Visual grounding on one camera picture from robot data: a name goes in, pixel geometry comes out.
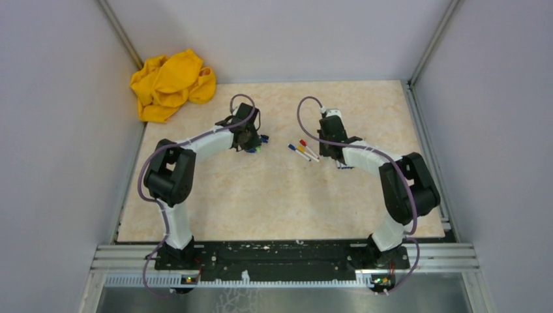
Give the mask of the yellow cap marker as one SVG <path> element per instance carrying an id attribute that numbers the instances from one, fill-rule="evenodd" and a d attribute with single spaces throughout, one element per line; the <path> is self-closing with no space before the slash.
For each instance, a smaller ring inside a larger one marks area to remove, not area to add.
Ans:
<path id="1" fill-rule="evenodd" d="M 318 157 L 316 157 L 316 156 L 314 156 L 314 155 L 308 153 L 308 152 L 304 149 L 303 146 L 298 145 L 298 146 L 296 147 L 296 149 L 297 149 L 300 153 L 304 154 L 306 157 L 310 158 L 311 160 L 313 160 L 313 161 L 315 161 L 315 162 L 320 162 L 320 160 L 319 160 Z"/>

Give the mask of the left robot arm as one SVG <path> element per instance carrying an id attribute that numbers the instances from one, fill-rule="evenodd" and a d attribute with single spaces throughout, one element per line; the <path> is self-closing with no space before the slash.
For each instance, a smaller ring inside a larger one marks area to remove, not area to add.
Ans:
<path id="1" fill-rule="evenodd" d="M 165 230 L 162 245 L 172 249 L 170 261 L 178 269 L 189 269 L 196 260 L 195 251 L 188 248 L 194 237 L 185 203 L 192 192 L 196 164 L 230 149 L 256 152 L 265 142 L 258 133 L 258 120 L 260 110 L 241 103 L 202 134 L 177 142 L 160 140 L 141 170 L 149 199 L 159 206 Z"/>

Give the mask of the yellow crumpled cloth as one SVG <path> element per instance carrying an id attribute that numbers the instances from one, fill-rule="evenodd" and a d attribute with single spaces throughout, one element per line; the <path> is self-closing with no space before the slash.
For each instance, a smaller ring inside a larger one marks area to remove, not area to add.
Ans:
<path id="1" fill-rule="evenodd" d="M 209 102 L 217 89 L 217 76 L 187 49 L 170 57 L 146 59 L 142 69 L 131 76 L 129 87 L 136 97 L 141 122 L 167 123 L 186 102 Z"/>

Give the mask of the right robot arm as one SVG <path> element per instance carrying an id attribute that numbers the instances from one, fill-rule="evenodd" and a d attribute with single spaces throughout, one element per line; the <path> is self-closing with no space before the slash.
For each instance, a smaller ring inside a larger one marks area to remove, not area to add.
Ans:
<path id="1" fill-rule="evenodd" d="M 392 250 L 401 245 L 406 233 L 416 231 L 418 218 L 440 205 L 440 193 L 419 153 L 385 153 L 359 137 L 349 137 L 338 113 L 324 113 L 319 123 L 323 157 L 380 179 L 387 216 L 368 238 L 367 260 L 374 268 L 383 269 L 392 261 Z"/>

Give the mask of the red cap marker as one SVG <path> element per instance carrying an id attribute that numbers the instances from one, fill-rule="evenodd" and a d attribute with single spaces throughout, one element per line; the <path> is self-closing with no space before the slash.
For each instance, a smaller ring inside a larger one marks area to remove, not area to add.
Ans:
<path id="1" fill-rule="evenodd" d="M 316 159 L 319 159 L 320 157 L 307 145 L 305 140 L 299 140 L 299 143 L 303 147 L 303 149 L 309 153 L 311 156 L 313 156 Z"/>

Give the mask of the aluminium front rail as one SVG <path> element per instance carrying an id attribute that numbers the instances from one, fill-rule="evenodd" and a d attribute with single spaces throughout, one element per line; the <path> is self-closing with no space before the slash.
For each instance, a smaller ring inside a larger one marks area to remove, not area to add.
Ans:
<path id="1" fill-rule="evenodd" d="M 107 287 L 382 288 L 416 274 L 474 273 L 462 243 L 406 243 L 379 261 L 358 241 L 204 242 L 190 263 L 172 263 L 151 245 L 99 246 L 91 272 Z"/>

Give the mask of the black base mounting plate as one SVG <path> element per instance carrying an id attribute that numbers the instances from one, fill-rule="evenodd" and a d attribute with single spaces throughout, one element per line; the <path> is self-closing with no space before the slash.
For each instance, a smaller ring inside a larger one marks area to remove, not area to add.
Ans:
<path id="1" fill-rule="evenodd" d="M 392 273 L 410 268 L 406 248 L 376 254 L 368 239 L 307 241 L 194 241 L 178 252 L 163 246 L 154 259 L 156 270 L 198 271 L 206 282 L 339 282 L 353 280 L 356 270 Z"/>

